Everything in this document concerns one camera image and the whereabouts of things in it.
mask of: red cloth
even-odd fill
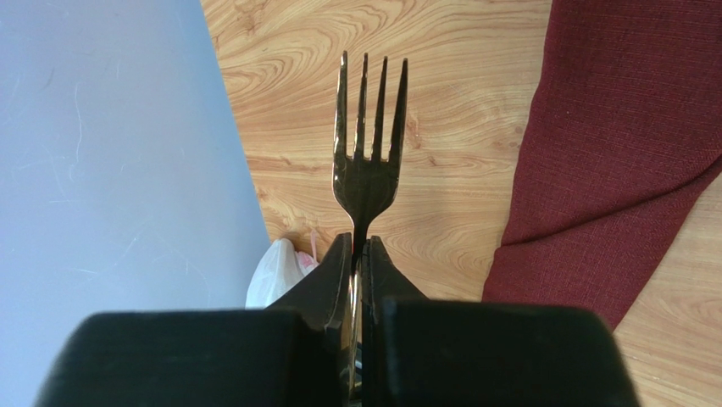
[[[554,1],[483,299],[617,326],[721,153],[721,1]]]

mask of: white plastic bag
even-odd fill
[[[315,235],[311,245],[315,255]],[[246,296],[246,308],[265,308],[308,275],[319,263],[314,257],[296,252],[288,239],[278,239],[258,262]]]

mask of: light blue surface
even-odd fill
[[[0,405],[110,309],[241,307],[268,235],[203,12],[0,1]]]

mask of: wood grain surface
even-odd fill
[[[321,253],[351,231],[330,188],[342,51],[350,61],[349,117],[363,53],[370,101],[389,57],[386,129],[408,58],[401,184],[370,233],[424,293],[479,299],[508,216],[551,2],[202,3],[270,238],[291,237],[302,249],[312,229]],[[720,215],[717,180],[617,329],[645,405],[722,400]]]

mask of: metal fork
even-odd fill
[[[344,51],[341,69],[338,75],[338,93],[336,96],[336,132],[334,134],[333,192],[336,201],[346,210],[353,222],[352,272],[349,282],[349,301],[347,304],[350,321],[346,343],[342,343],[342,359],[346,370],[341,371],[342,390],[348,391],[350,398],[354,390],[354,366],[356,360],[356,342],[360,322],[361,278],[360,259],[366,243],[369,225],[384,210],[388,209],[396,197],[398,176],[401,169],[403,132],[406,126],[406,99],[408,88],[408,61],[403,60],[401,80],[398,87],[396,111],[394,113],[391,147],[388,160],[381,159],[381,142],[384,125],[384,101],[386,93],[386,66],[384,57],[381,69],[379,102],[376,106],[374,141],[370,159],[364,157],[364,136],[366,130],[366,82],[368,79],[369,56],[364,54],[364,72],[361,77],[361,93],[358,97],[358,118],[356,120],[356,142],[353,156],[346,151],[346,106],[348,56]]]

